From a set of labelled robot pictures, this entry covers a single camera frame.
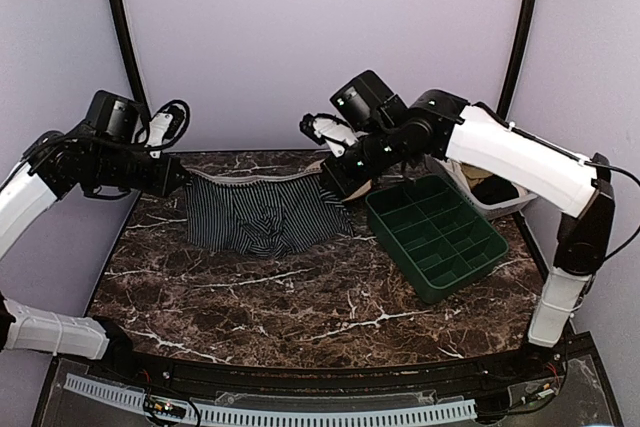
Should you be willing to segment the navy striped underwear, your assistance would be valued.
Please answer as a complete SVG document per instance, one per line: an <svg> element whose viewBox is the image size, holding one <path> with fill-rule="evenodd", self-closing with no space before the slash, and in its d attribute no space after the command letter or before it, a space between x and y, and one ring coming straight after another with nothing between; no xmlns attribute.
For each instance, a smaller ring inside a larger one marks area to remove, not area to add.
<svg viewBox="0 0 640 427"><path fill-rule="evenodd" d="M349 211L321 184L320 170L285 176L211 176L184 187L188 240L213 252L280 258L353 234Z"/></svg>

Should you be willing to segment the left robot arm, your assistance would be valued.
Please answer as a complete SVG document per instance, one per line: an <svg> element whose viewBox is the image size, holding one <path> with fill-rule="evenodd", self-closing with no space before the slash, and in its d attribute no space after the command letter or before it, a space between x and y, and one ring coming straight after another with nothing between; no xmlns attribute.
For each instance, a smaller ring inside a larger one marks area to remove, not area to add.
<svg viewBox="0 0 640 427"><path fill-rule="evenodd" d="M156 113L134 100L99 90L69 132L48 131L21 156L1 184L1 252L47 210L81 188L90 199L116 201L139 191L167 197L189 180L168 154L186 133L188 104L172 100ZM1 347L101 360L120 383L141 374L128 336L112 321L72 317L1 299Z"/></svg>

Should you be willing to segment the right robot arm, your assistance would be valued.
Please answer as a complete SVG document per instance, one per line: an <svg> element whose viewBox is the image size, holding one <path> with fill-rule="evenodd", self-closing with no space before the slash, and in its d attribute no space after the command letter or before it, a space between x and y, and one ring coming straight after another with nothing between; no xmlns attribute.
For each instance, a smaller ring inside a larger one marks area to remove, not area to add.
<svg viewBox="0 0 640 427"><path fill-rule="evenodd" d="M407 105L372 70L351 79L330 103L335 114L308 114L300 129L328 145L323 180L343 197L397 164L429 156L488 171L559 209L557 247L529 323L528 344L510 360L517 379L534 379L549 363L546 348L559 342L588 285L618 253L609 247L616 211L611 175L627 170L603 155L559 147L482 102L443 90L428 90Z"/></svg>

